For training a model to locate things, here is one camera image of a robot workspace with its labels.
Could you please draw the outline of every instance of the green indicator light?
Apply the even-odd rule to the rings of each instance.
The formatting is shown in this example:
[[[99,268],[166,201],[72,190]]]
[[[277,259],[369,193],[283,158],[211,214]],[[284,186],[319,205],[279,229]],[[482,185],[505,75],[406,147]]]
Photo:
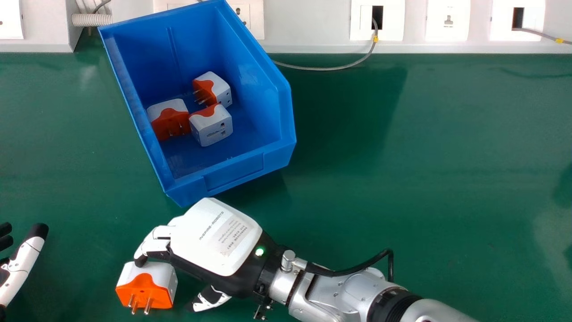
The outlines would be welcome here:
[[[256,256],[258,256],[258,257],[264,255],[264,248],[258,247],[258,248],[254,251],[254,255],[256,255]]]

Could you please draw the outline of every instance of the white outlet cover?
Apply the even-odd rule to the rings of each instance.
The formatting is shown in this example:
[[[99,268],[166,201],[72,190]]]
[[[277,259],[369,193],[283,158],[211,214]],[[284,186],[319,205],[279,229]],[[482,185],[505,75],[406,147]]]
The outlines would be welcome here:
[[[188,6],[198,3],[197,0],[153,0],[153,12],[161,12],[165,10],[175,9],[183,6]],[[264,39],[264,0],[227,0],[227,3],[236,11],[237,8],[243,12],[247,12],[247,18],[242,18],[246,21],[246,27],[254,38],[257,40]]]
[[[466,41],[470,21],[471,0],[428,0],[425,40]]]
[[[24,39],[20,0],[0,1],[0,39]]]
[[[352,0],[349,40],[371,40],[373,6],[383,6],[383,27],[378,32],[381,41],[403,41],[405,0]]]
[[[492,41],[540,41],[541,36],[514,32],[514,8],[525,8],[522,27],[542,32],[544,28],[545,0],[493,0],[491,12]]]

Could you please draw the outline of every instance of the metal knob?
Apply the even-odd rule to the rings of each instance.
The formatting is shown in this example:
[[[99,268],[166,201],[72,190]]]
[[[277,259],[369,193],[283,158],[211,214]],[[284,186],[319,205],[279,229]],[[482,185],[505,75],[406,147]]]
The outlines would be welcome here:
[[[292,262],[296,258],[296,253],[293,250],[286,250],[284,254],[282,254],[282,264],[281,269],[284,273],[289,273],[292,271]]]

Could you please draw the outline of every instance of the white robotic hand cover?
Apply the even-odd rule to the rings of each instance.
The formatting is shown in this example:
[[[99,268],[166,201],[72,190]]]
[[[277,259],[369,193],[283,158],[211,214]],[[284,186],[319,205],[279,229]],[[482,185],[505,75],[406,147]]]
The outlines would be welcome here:
[[[240,268],[262,234],[262,228],[244,213],[214,199],[203,198],[167,226],[158,226],[135,252],[165,250],[221,276]]]

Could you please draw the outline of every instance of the orange and white adapter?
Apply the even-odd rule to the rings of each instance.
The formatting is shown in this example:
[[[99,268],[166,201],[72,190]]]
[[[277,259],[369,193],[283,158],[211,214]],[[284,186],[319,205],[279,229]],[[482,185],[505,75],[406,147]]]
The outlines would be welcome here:
[[[190,133],[189,109],[181,99],[151,105],[147,117],[159,141]]]
[[[121,304],[131,308],[131,314],[144,308],[148,315],[151,309],[173,307],[177,283],[175,269],[169,263],[148,262],[138,268],[135,262],[128,262],[123,266],[115,291]]]
[[[189,116],[191,133],[202,147],[232,134],[232,116],[222,104],[213,104]]]
[[[206,72],[193,80],[194,97],[199,105],[222,104],[228,108],[232,104],[231,87],[213,72]]]

